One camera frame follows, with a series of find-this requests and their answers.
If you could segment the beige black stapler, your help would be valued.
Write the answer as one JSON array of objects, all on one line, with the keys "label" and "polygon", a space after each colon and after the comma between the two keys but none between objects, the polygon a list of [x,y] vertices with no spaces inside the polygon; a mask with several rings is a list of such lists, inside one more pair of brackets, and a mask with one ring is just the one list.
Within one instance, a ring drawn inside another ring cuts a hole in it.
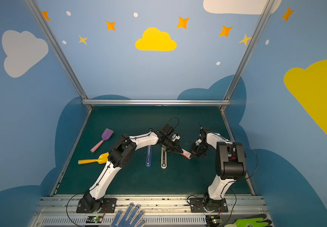
[{"label": "beige black stapler", "polygon": [[165,147],[162,147],[162,151],[161,151],[161,168],[162,169],[167,168],[167,151]]}]

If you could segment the blue black stapler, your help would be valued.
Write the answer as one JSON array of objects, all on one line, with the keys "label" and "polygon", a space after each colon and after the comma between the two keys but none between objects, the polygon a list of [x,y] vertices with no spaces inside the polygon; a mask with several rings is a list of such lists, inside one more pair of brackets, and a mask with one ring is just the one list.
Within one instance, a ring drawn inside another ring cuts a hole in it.
[{"label": "blue black stapler", "polygon": [[152,145],[147,146],[145,166],[150,167],[152,164]]}]

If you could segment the red white staple box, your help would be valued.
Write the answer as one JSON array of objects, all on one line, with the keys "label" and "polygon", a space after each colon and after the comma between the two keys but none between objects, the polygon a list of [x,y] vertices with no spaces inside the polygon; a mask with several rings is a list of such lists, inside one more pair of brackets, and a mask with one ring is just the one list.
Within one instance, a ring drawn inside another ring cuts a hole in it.
[{"label": "red white staple box", "polygon": [[191,159],[191,153],[190,152],[188,152],[188,151],[186,151],[186,150],[184,150],[184,149],[182,149],[182,156],[184,156],[185,158],[187,158],[187,159]]}]

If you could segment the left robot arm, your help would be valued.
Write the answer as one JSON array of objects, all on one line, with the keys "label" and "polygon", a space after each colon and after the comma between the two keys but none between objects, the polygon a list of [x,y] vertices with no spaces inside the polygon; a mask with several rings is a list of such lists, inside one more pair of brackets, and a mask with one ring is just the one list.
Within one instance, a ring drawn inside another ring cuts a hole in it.
[{"label": "left robot arm", "polygon": [[99,213],[104,206],[104,196],[117,173],[130,161],[136,150],[156,144],[168,152],[182,154],[179,145],[180,136],[169,124],[157,131],[150,131],[138,136],[121,135],[109,152],[106,165],[98,179],[78,202],[77,213]]}]

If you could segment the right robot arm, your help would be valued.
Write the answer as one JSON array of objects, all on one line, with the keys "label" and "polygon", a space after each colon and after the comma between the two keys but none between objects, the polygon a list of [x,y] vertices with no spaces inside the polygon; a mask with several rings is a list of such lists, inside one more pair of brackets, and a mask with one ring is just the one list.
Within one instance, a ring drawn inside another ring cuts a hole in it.
[{"label": "right robot arm", "polygon": [[230,141],[208,128],[201,127],[199,139],[191,145],[191,156],[205,157],[206,151],[210,148],[216,150],[214,165],[216,176],[203,198],[203,205],[206,207],[222,205],[230,187],[247,174],[243,145]]}]

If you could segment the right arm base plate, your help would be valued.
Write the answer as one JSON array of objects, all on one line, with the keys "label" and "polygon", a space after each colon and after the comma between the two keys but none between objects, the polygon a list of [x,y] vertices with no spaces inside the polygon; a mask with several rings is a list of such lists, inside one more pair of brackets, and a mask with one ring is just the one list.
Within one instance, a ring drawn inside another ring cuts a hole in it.
[{"label": "right arm base plate", "polygon": [[228,205],[225,199],[213,200],[203,197],[189,197],[187,201],[192,213],[228,212]]}]

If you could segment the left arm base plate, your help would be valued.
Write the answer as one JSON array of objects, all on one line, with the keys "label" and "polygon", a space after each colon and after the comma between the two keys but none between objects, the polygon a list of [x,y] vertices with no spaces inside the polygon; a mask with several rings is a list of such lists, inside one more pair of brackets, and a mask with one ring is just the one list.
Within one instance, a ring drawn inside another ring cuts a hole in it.
[{"label": "left arm base plate", "polygon": [[88,197],[82,198],[78,202],[76,213],[114,213],[116,202],[116,198],[102,198],[98,200]]}]

